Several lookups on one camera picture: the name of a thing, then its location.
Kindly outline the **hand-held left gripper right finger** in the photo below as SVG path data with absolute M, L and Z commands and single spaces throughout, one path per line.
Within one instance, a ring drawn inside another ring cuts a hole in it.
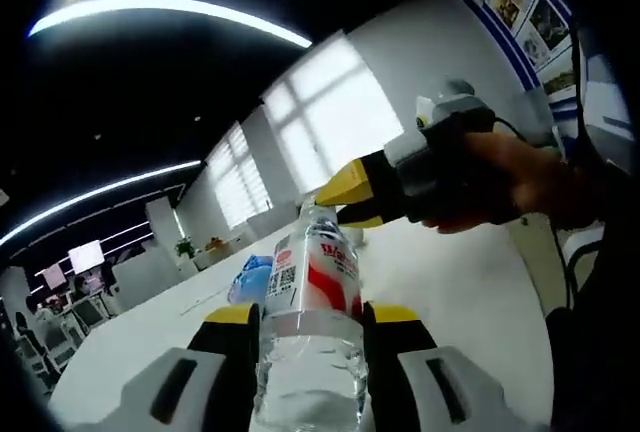
M 439 347 L 405 307 L 363 305 L 368 391 L 378 431 L 503 431 L 499 383 L 453 347 Z

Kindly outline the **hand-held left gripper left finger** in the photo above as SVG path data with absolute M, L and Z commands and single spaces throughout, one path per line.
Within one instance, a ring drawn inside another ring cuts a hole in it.
M 119 431 L 247 431 L 257 389 L 260 307 L 210 313 L 185 348 L 171 348 L 124 387 Z

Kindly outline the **person's right hand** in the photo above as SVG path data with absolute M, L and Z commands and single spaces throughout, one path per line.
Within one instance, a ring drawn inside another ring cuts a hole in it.
M 551 151 L 502 133 L 468 133 L 468 150 L 476 158 L 507 176 L 507 203 L 516 216 L 530 213 L 548 216 L 562 229 L 589 225 L 593 218 L 587 203 L 577 196 L 579 175 Z

